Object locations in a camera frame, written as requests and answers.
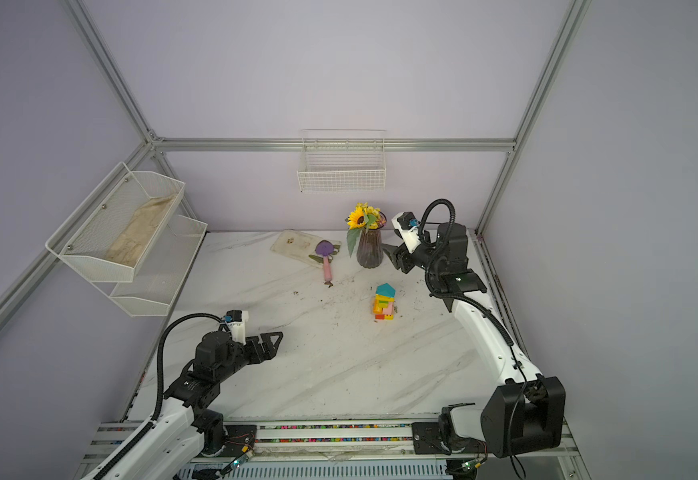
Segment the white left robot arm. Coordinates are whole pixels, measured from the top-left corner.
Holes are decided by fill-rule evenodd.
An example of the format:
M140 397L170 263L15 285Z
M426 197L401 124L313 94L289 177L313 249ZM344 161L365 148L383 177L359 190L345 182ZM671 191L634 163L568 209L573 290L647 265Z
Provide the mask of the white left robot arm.
M275 358L281 332L240 343L228 331L206 334L178 378L157 397L152 416L86 475L88 479L174 479L198 456L229 457L215 476L230 473L253 454L257 428L226 426L211 409L221 383L248 365Z

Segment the teal wedge block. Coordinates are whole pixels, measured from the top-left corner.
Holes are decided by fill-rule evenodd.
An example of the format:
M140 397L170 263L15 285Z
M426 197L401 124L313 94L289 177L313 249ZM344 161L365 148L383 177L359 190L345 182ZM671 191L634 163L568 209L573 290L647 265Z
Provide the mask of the teal wedge block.
M396 290L390 284L384 283L376 288L375 295L387 299L394 299L396 296Z

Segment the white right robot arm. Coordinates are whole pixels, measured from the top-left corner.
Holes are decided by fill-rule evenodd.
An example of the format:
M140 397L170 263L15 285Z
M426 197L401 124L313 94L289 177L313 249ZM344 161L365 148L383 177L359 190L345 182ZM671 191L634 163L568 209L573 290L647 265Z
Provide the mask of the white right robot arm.
M566 392L547 377L514 343L498 317L484 305L487 287L468 265L469 238L458 223L441 224L431 237L410 212L392 220L402 242L382 249L395 269L422 269L429 294L442 301L472 341L496 382L484 406L452 404L442 408L430 447L444 454L479 445L498 458L555 448L562 440Z

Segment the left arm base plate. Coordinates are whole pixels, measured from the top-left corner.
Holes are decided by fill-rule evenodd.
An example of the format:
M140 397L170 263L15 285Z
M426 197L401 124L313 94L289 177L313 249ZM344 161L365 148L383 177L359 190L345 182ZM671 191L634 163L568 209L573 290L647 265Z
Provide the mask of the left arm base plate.
M258 427L254 424L212 427L204 433L200 455L207 458L236 458L254 448Z

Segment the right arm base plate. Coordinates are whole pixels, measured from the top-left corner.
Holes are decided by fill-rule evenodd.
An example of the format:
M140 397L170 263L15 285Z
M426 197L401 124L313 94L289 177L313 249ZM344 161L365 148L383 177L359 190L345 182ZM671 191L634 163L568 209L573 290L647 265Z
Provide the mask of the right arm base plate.
M416 455L488 453L483 440L459 436L450 426L441 426L438 422L414 422L411 430Z

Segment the yellow arch block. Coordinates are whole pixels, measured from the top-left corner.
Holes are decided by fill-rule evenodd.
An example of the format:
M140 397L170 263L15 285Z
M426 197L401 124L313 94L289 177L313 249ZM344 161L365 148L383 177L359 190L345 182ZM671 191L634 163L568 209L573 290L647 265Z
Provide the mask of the yellow arch block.
M382 306L393 303L394 300L395 300L394 297L388 297L388 296L384 296L384 295L376 295L375 296L375 303L378 305L382 305Z

